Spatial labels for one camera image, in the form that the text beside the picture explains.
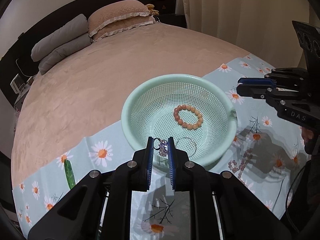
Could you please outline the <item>person's right hand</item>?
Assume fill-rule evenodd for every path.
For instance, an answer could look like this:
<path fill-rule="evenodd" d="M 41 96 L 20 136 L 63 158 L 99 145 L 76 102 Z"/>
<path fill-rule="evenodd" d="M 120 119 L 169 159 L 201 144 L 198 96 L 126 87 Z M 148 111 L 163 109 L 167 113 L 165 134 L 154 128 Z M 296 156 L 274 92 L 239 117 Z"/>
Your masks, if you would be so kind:
<path fill-rule="evenodd" d="M 309 155 L 317 155 L 319 153 L 319 133 L 302 127 L 302 138 L 305 152 Z"/>

